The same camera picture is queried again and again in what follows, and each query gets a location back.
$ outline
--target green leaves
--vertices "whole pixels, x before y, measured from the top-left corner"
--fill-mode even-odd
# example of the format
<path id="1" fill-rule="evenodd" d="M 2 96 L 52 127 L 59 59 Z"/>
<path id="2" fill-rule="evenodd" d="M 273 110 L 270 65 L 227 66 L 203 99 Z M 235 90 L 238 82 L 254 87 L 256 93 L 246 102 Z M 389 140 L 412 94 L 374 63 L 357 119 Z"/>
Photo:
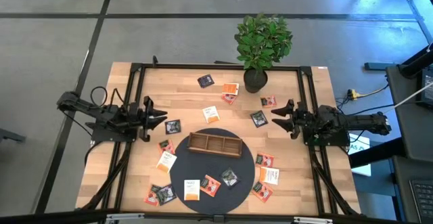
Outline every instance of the green leaves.
<path id="1" fill-rule="evenodd" d="M 240 53 L 237 59 L 244 62 L 244 69 L 253 68 L 257 72 L 269 69 L 292 48 L 293 35 L 283 17 L 267 18 L 263 13 L 255 18 L 246 16 L 237 29 L 239 32 L 234 36 Z"/>

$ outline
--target keyboard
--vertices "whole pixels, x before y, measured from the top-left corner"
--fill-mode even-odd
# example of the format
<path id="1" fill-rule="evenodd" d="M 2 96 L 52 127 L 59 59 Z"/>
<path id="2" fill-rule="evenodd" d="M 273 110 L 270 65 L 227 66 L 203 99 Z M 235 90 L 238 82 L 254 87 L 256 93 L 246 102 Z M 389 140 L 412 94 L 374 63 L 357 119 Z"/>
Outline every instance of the keyboard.
<path id="1" fill-rule="evenodd" d="M 411 180 L 419 221 L 433 223 L 433 180 Z"/>

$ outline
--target black plant pot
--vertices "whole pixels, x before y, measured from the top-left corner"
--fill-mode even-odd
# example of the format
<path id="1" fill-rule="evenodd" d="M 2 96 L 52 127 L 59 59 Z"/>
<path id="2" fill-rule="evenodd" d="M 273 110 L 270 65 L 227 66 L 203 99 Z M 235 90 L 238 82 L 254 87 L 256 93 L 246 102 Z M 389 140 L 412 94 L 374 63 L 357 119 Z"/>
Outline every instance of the black plant pot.
<path id="1" fill-rule="evenodd" d="M 249 69 L 244 73 L 245 89 L 250 93 L 257 93 L 268 82 L 268 75 L 265 71 L 257 72 L 255 69 Z"/>

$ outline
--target wooden compartment box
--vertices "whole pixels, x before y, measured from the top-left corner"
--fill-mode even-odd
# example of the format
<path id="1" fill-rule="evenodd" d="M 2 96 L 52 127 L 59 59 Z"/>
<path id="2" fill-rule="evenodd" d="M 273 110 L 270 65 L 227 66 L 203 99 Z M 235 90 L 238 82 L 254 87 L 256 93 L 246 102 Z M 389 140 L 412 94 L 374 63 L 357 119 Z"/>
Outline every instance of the wooden compartment box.
<path id="1" fill-rule="evenodd" d="M 192 152 L 218 154 L 235 158 L 241 157 L 242 144 L 242 139 L 205 133 L 190 133 L 188 139 L 188 149 Z"/>

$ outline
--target wooden tabletop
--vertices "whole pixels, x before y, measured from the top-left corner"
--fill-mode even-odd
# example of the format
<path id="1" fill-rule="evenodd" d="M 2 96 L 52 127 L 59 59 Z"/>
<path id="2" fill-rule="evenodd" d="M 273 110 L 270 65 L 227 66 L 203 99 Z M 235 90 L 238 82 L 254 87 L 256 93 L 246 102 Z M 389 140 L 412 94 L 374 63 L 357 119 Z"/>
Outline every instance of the wooden tabletop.
<path id="1" fill-rule="evenodd" d="M 113 63 L 107 84 L 108 91 L 118 88 L 120 94 L 124 95 L 130 67 L 131 63 Z M 211 74 L 215 84 L 202 89 L 197 78 L 206 74 Z M 167 111 L 167 120 L 180 119 L 182 132 L 166 135 L 164 123 L 162 123 L 154 131 L 149 131 L 150 142 L 143 142 L 138 139 L 133 144 L 121 210 L 194 212 L 179 199 L 157 207 L 143 201 L 151 184 L 165 186 L 170 183 L 170 175 L 156 169 L 156 163 L 160 157 L 157 143 L 171 139 L 173 145 L 177 147 L 190 132 L 217 127 L 231 131 L 241 137 L 254 158 L 257 152 L 274 155 L 274 167 L 280 170 L 279 183 L 278 185 L 271 185 L 274 193 L 266 203 L 261 202 L 250 193 L 240 206 L 230 212 L 231 214 L 318 214 L 310 158 L 307 147 L 302 143 L 302 134 L 298 139 L 290 139 L 289 133 L 271 122 L 272 118 L 281 117 L 271 113 L 271 109 L 274 108 L 262 108 L 259 99 L 260 96 L 274 95 L 277 100 L 277 108 L 283 107 L 289 99 L 294 99 L 295 103 L 300 101 L 296 73 L 267 71 L 268 83 L 258 93 L 248 93 L 245 90 L 243 74 L 244 71 L 242 70 L 146 69 L 141 96 L 150 96 L 155 103 L 155 109 Z M 319 105 L 335 106 L 327 68 L 313 67 L 313 79 Z M 232 105 L 221 99 L 221 89 L 224 83 L 240 84 L 238 97 Z M 311 109 L 306 77 L 304 84 L 309 109 Z M 117 98 L 114 99 L 114 102 L 121 104 Z M 216 106 L 221 119 L 208 125 L 202 109 L 209 106 Z M 250 114 L 258 110 L 265 113 L 269 124 L 256 128 Z M 88 203 L 106 180 L 112 149 L 112 142 L 104 142 L 90 153 L 76 201 L 77 207 Z M 337 147 L 327 147 L 327 155 L 335 186 L 352 208 L 360 211 L 347 155 Z M 256 167 L 254 182 L 258 177 L 259 168 Z M 116 186 L 117 183 L 115 182 L 109 206 L 114 204 Z M 325 209 L 329 212 L 326 188 L 323 183 L 321 186 Z"/>

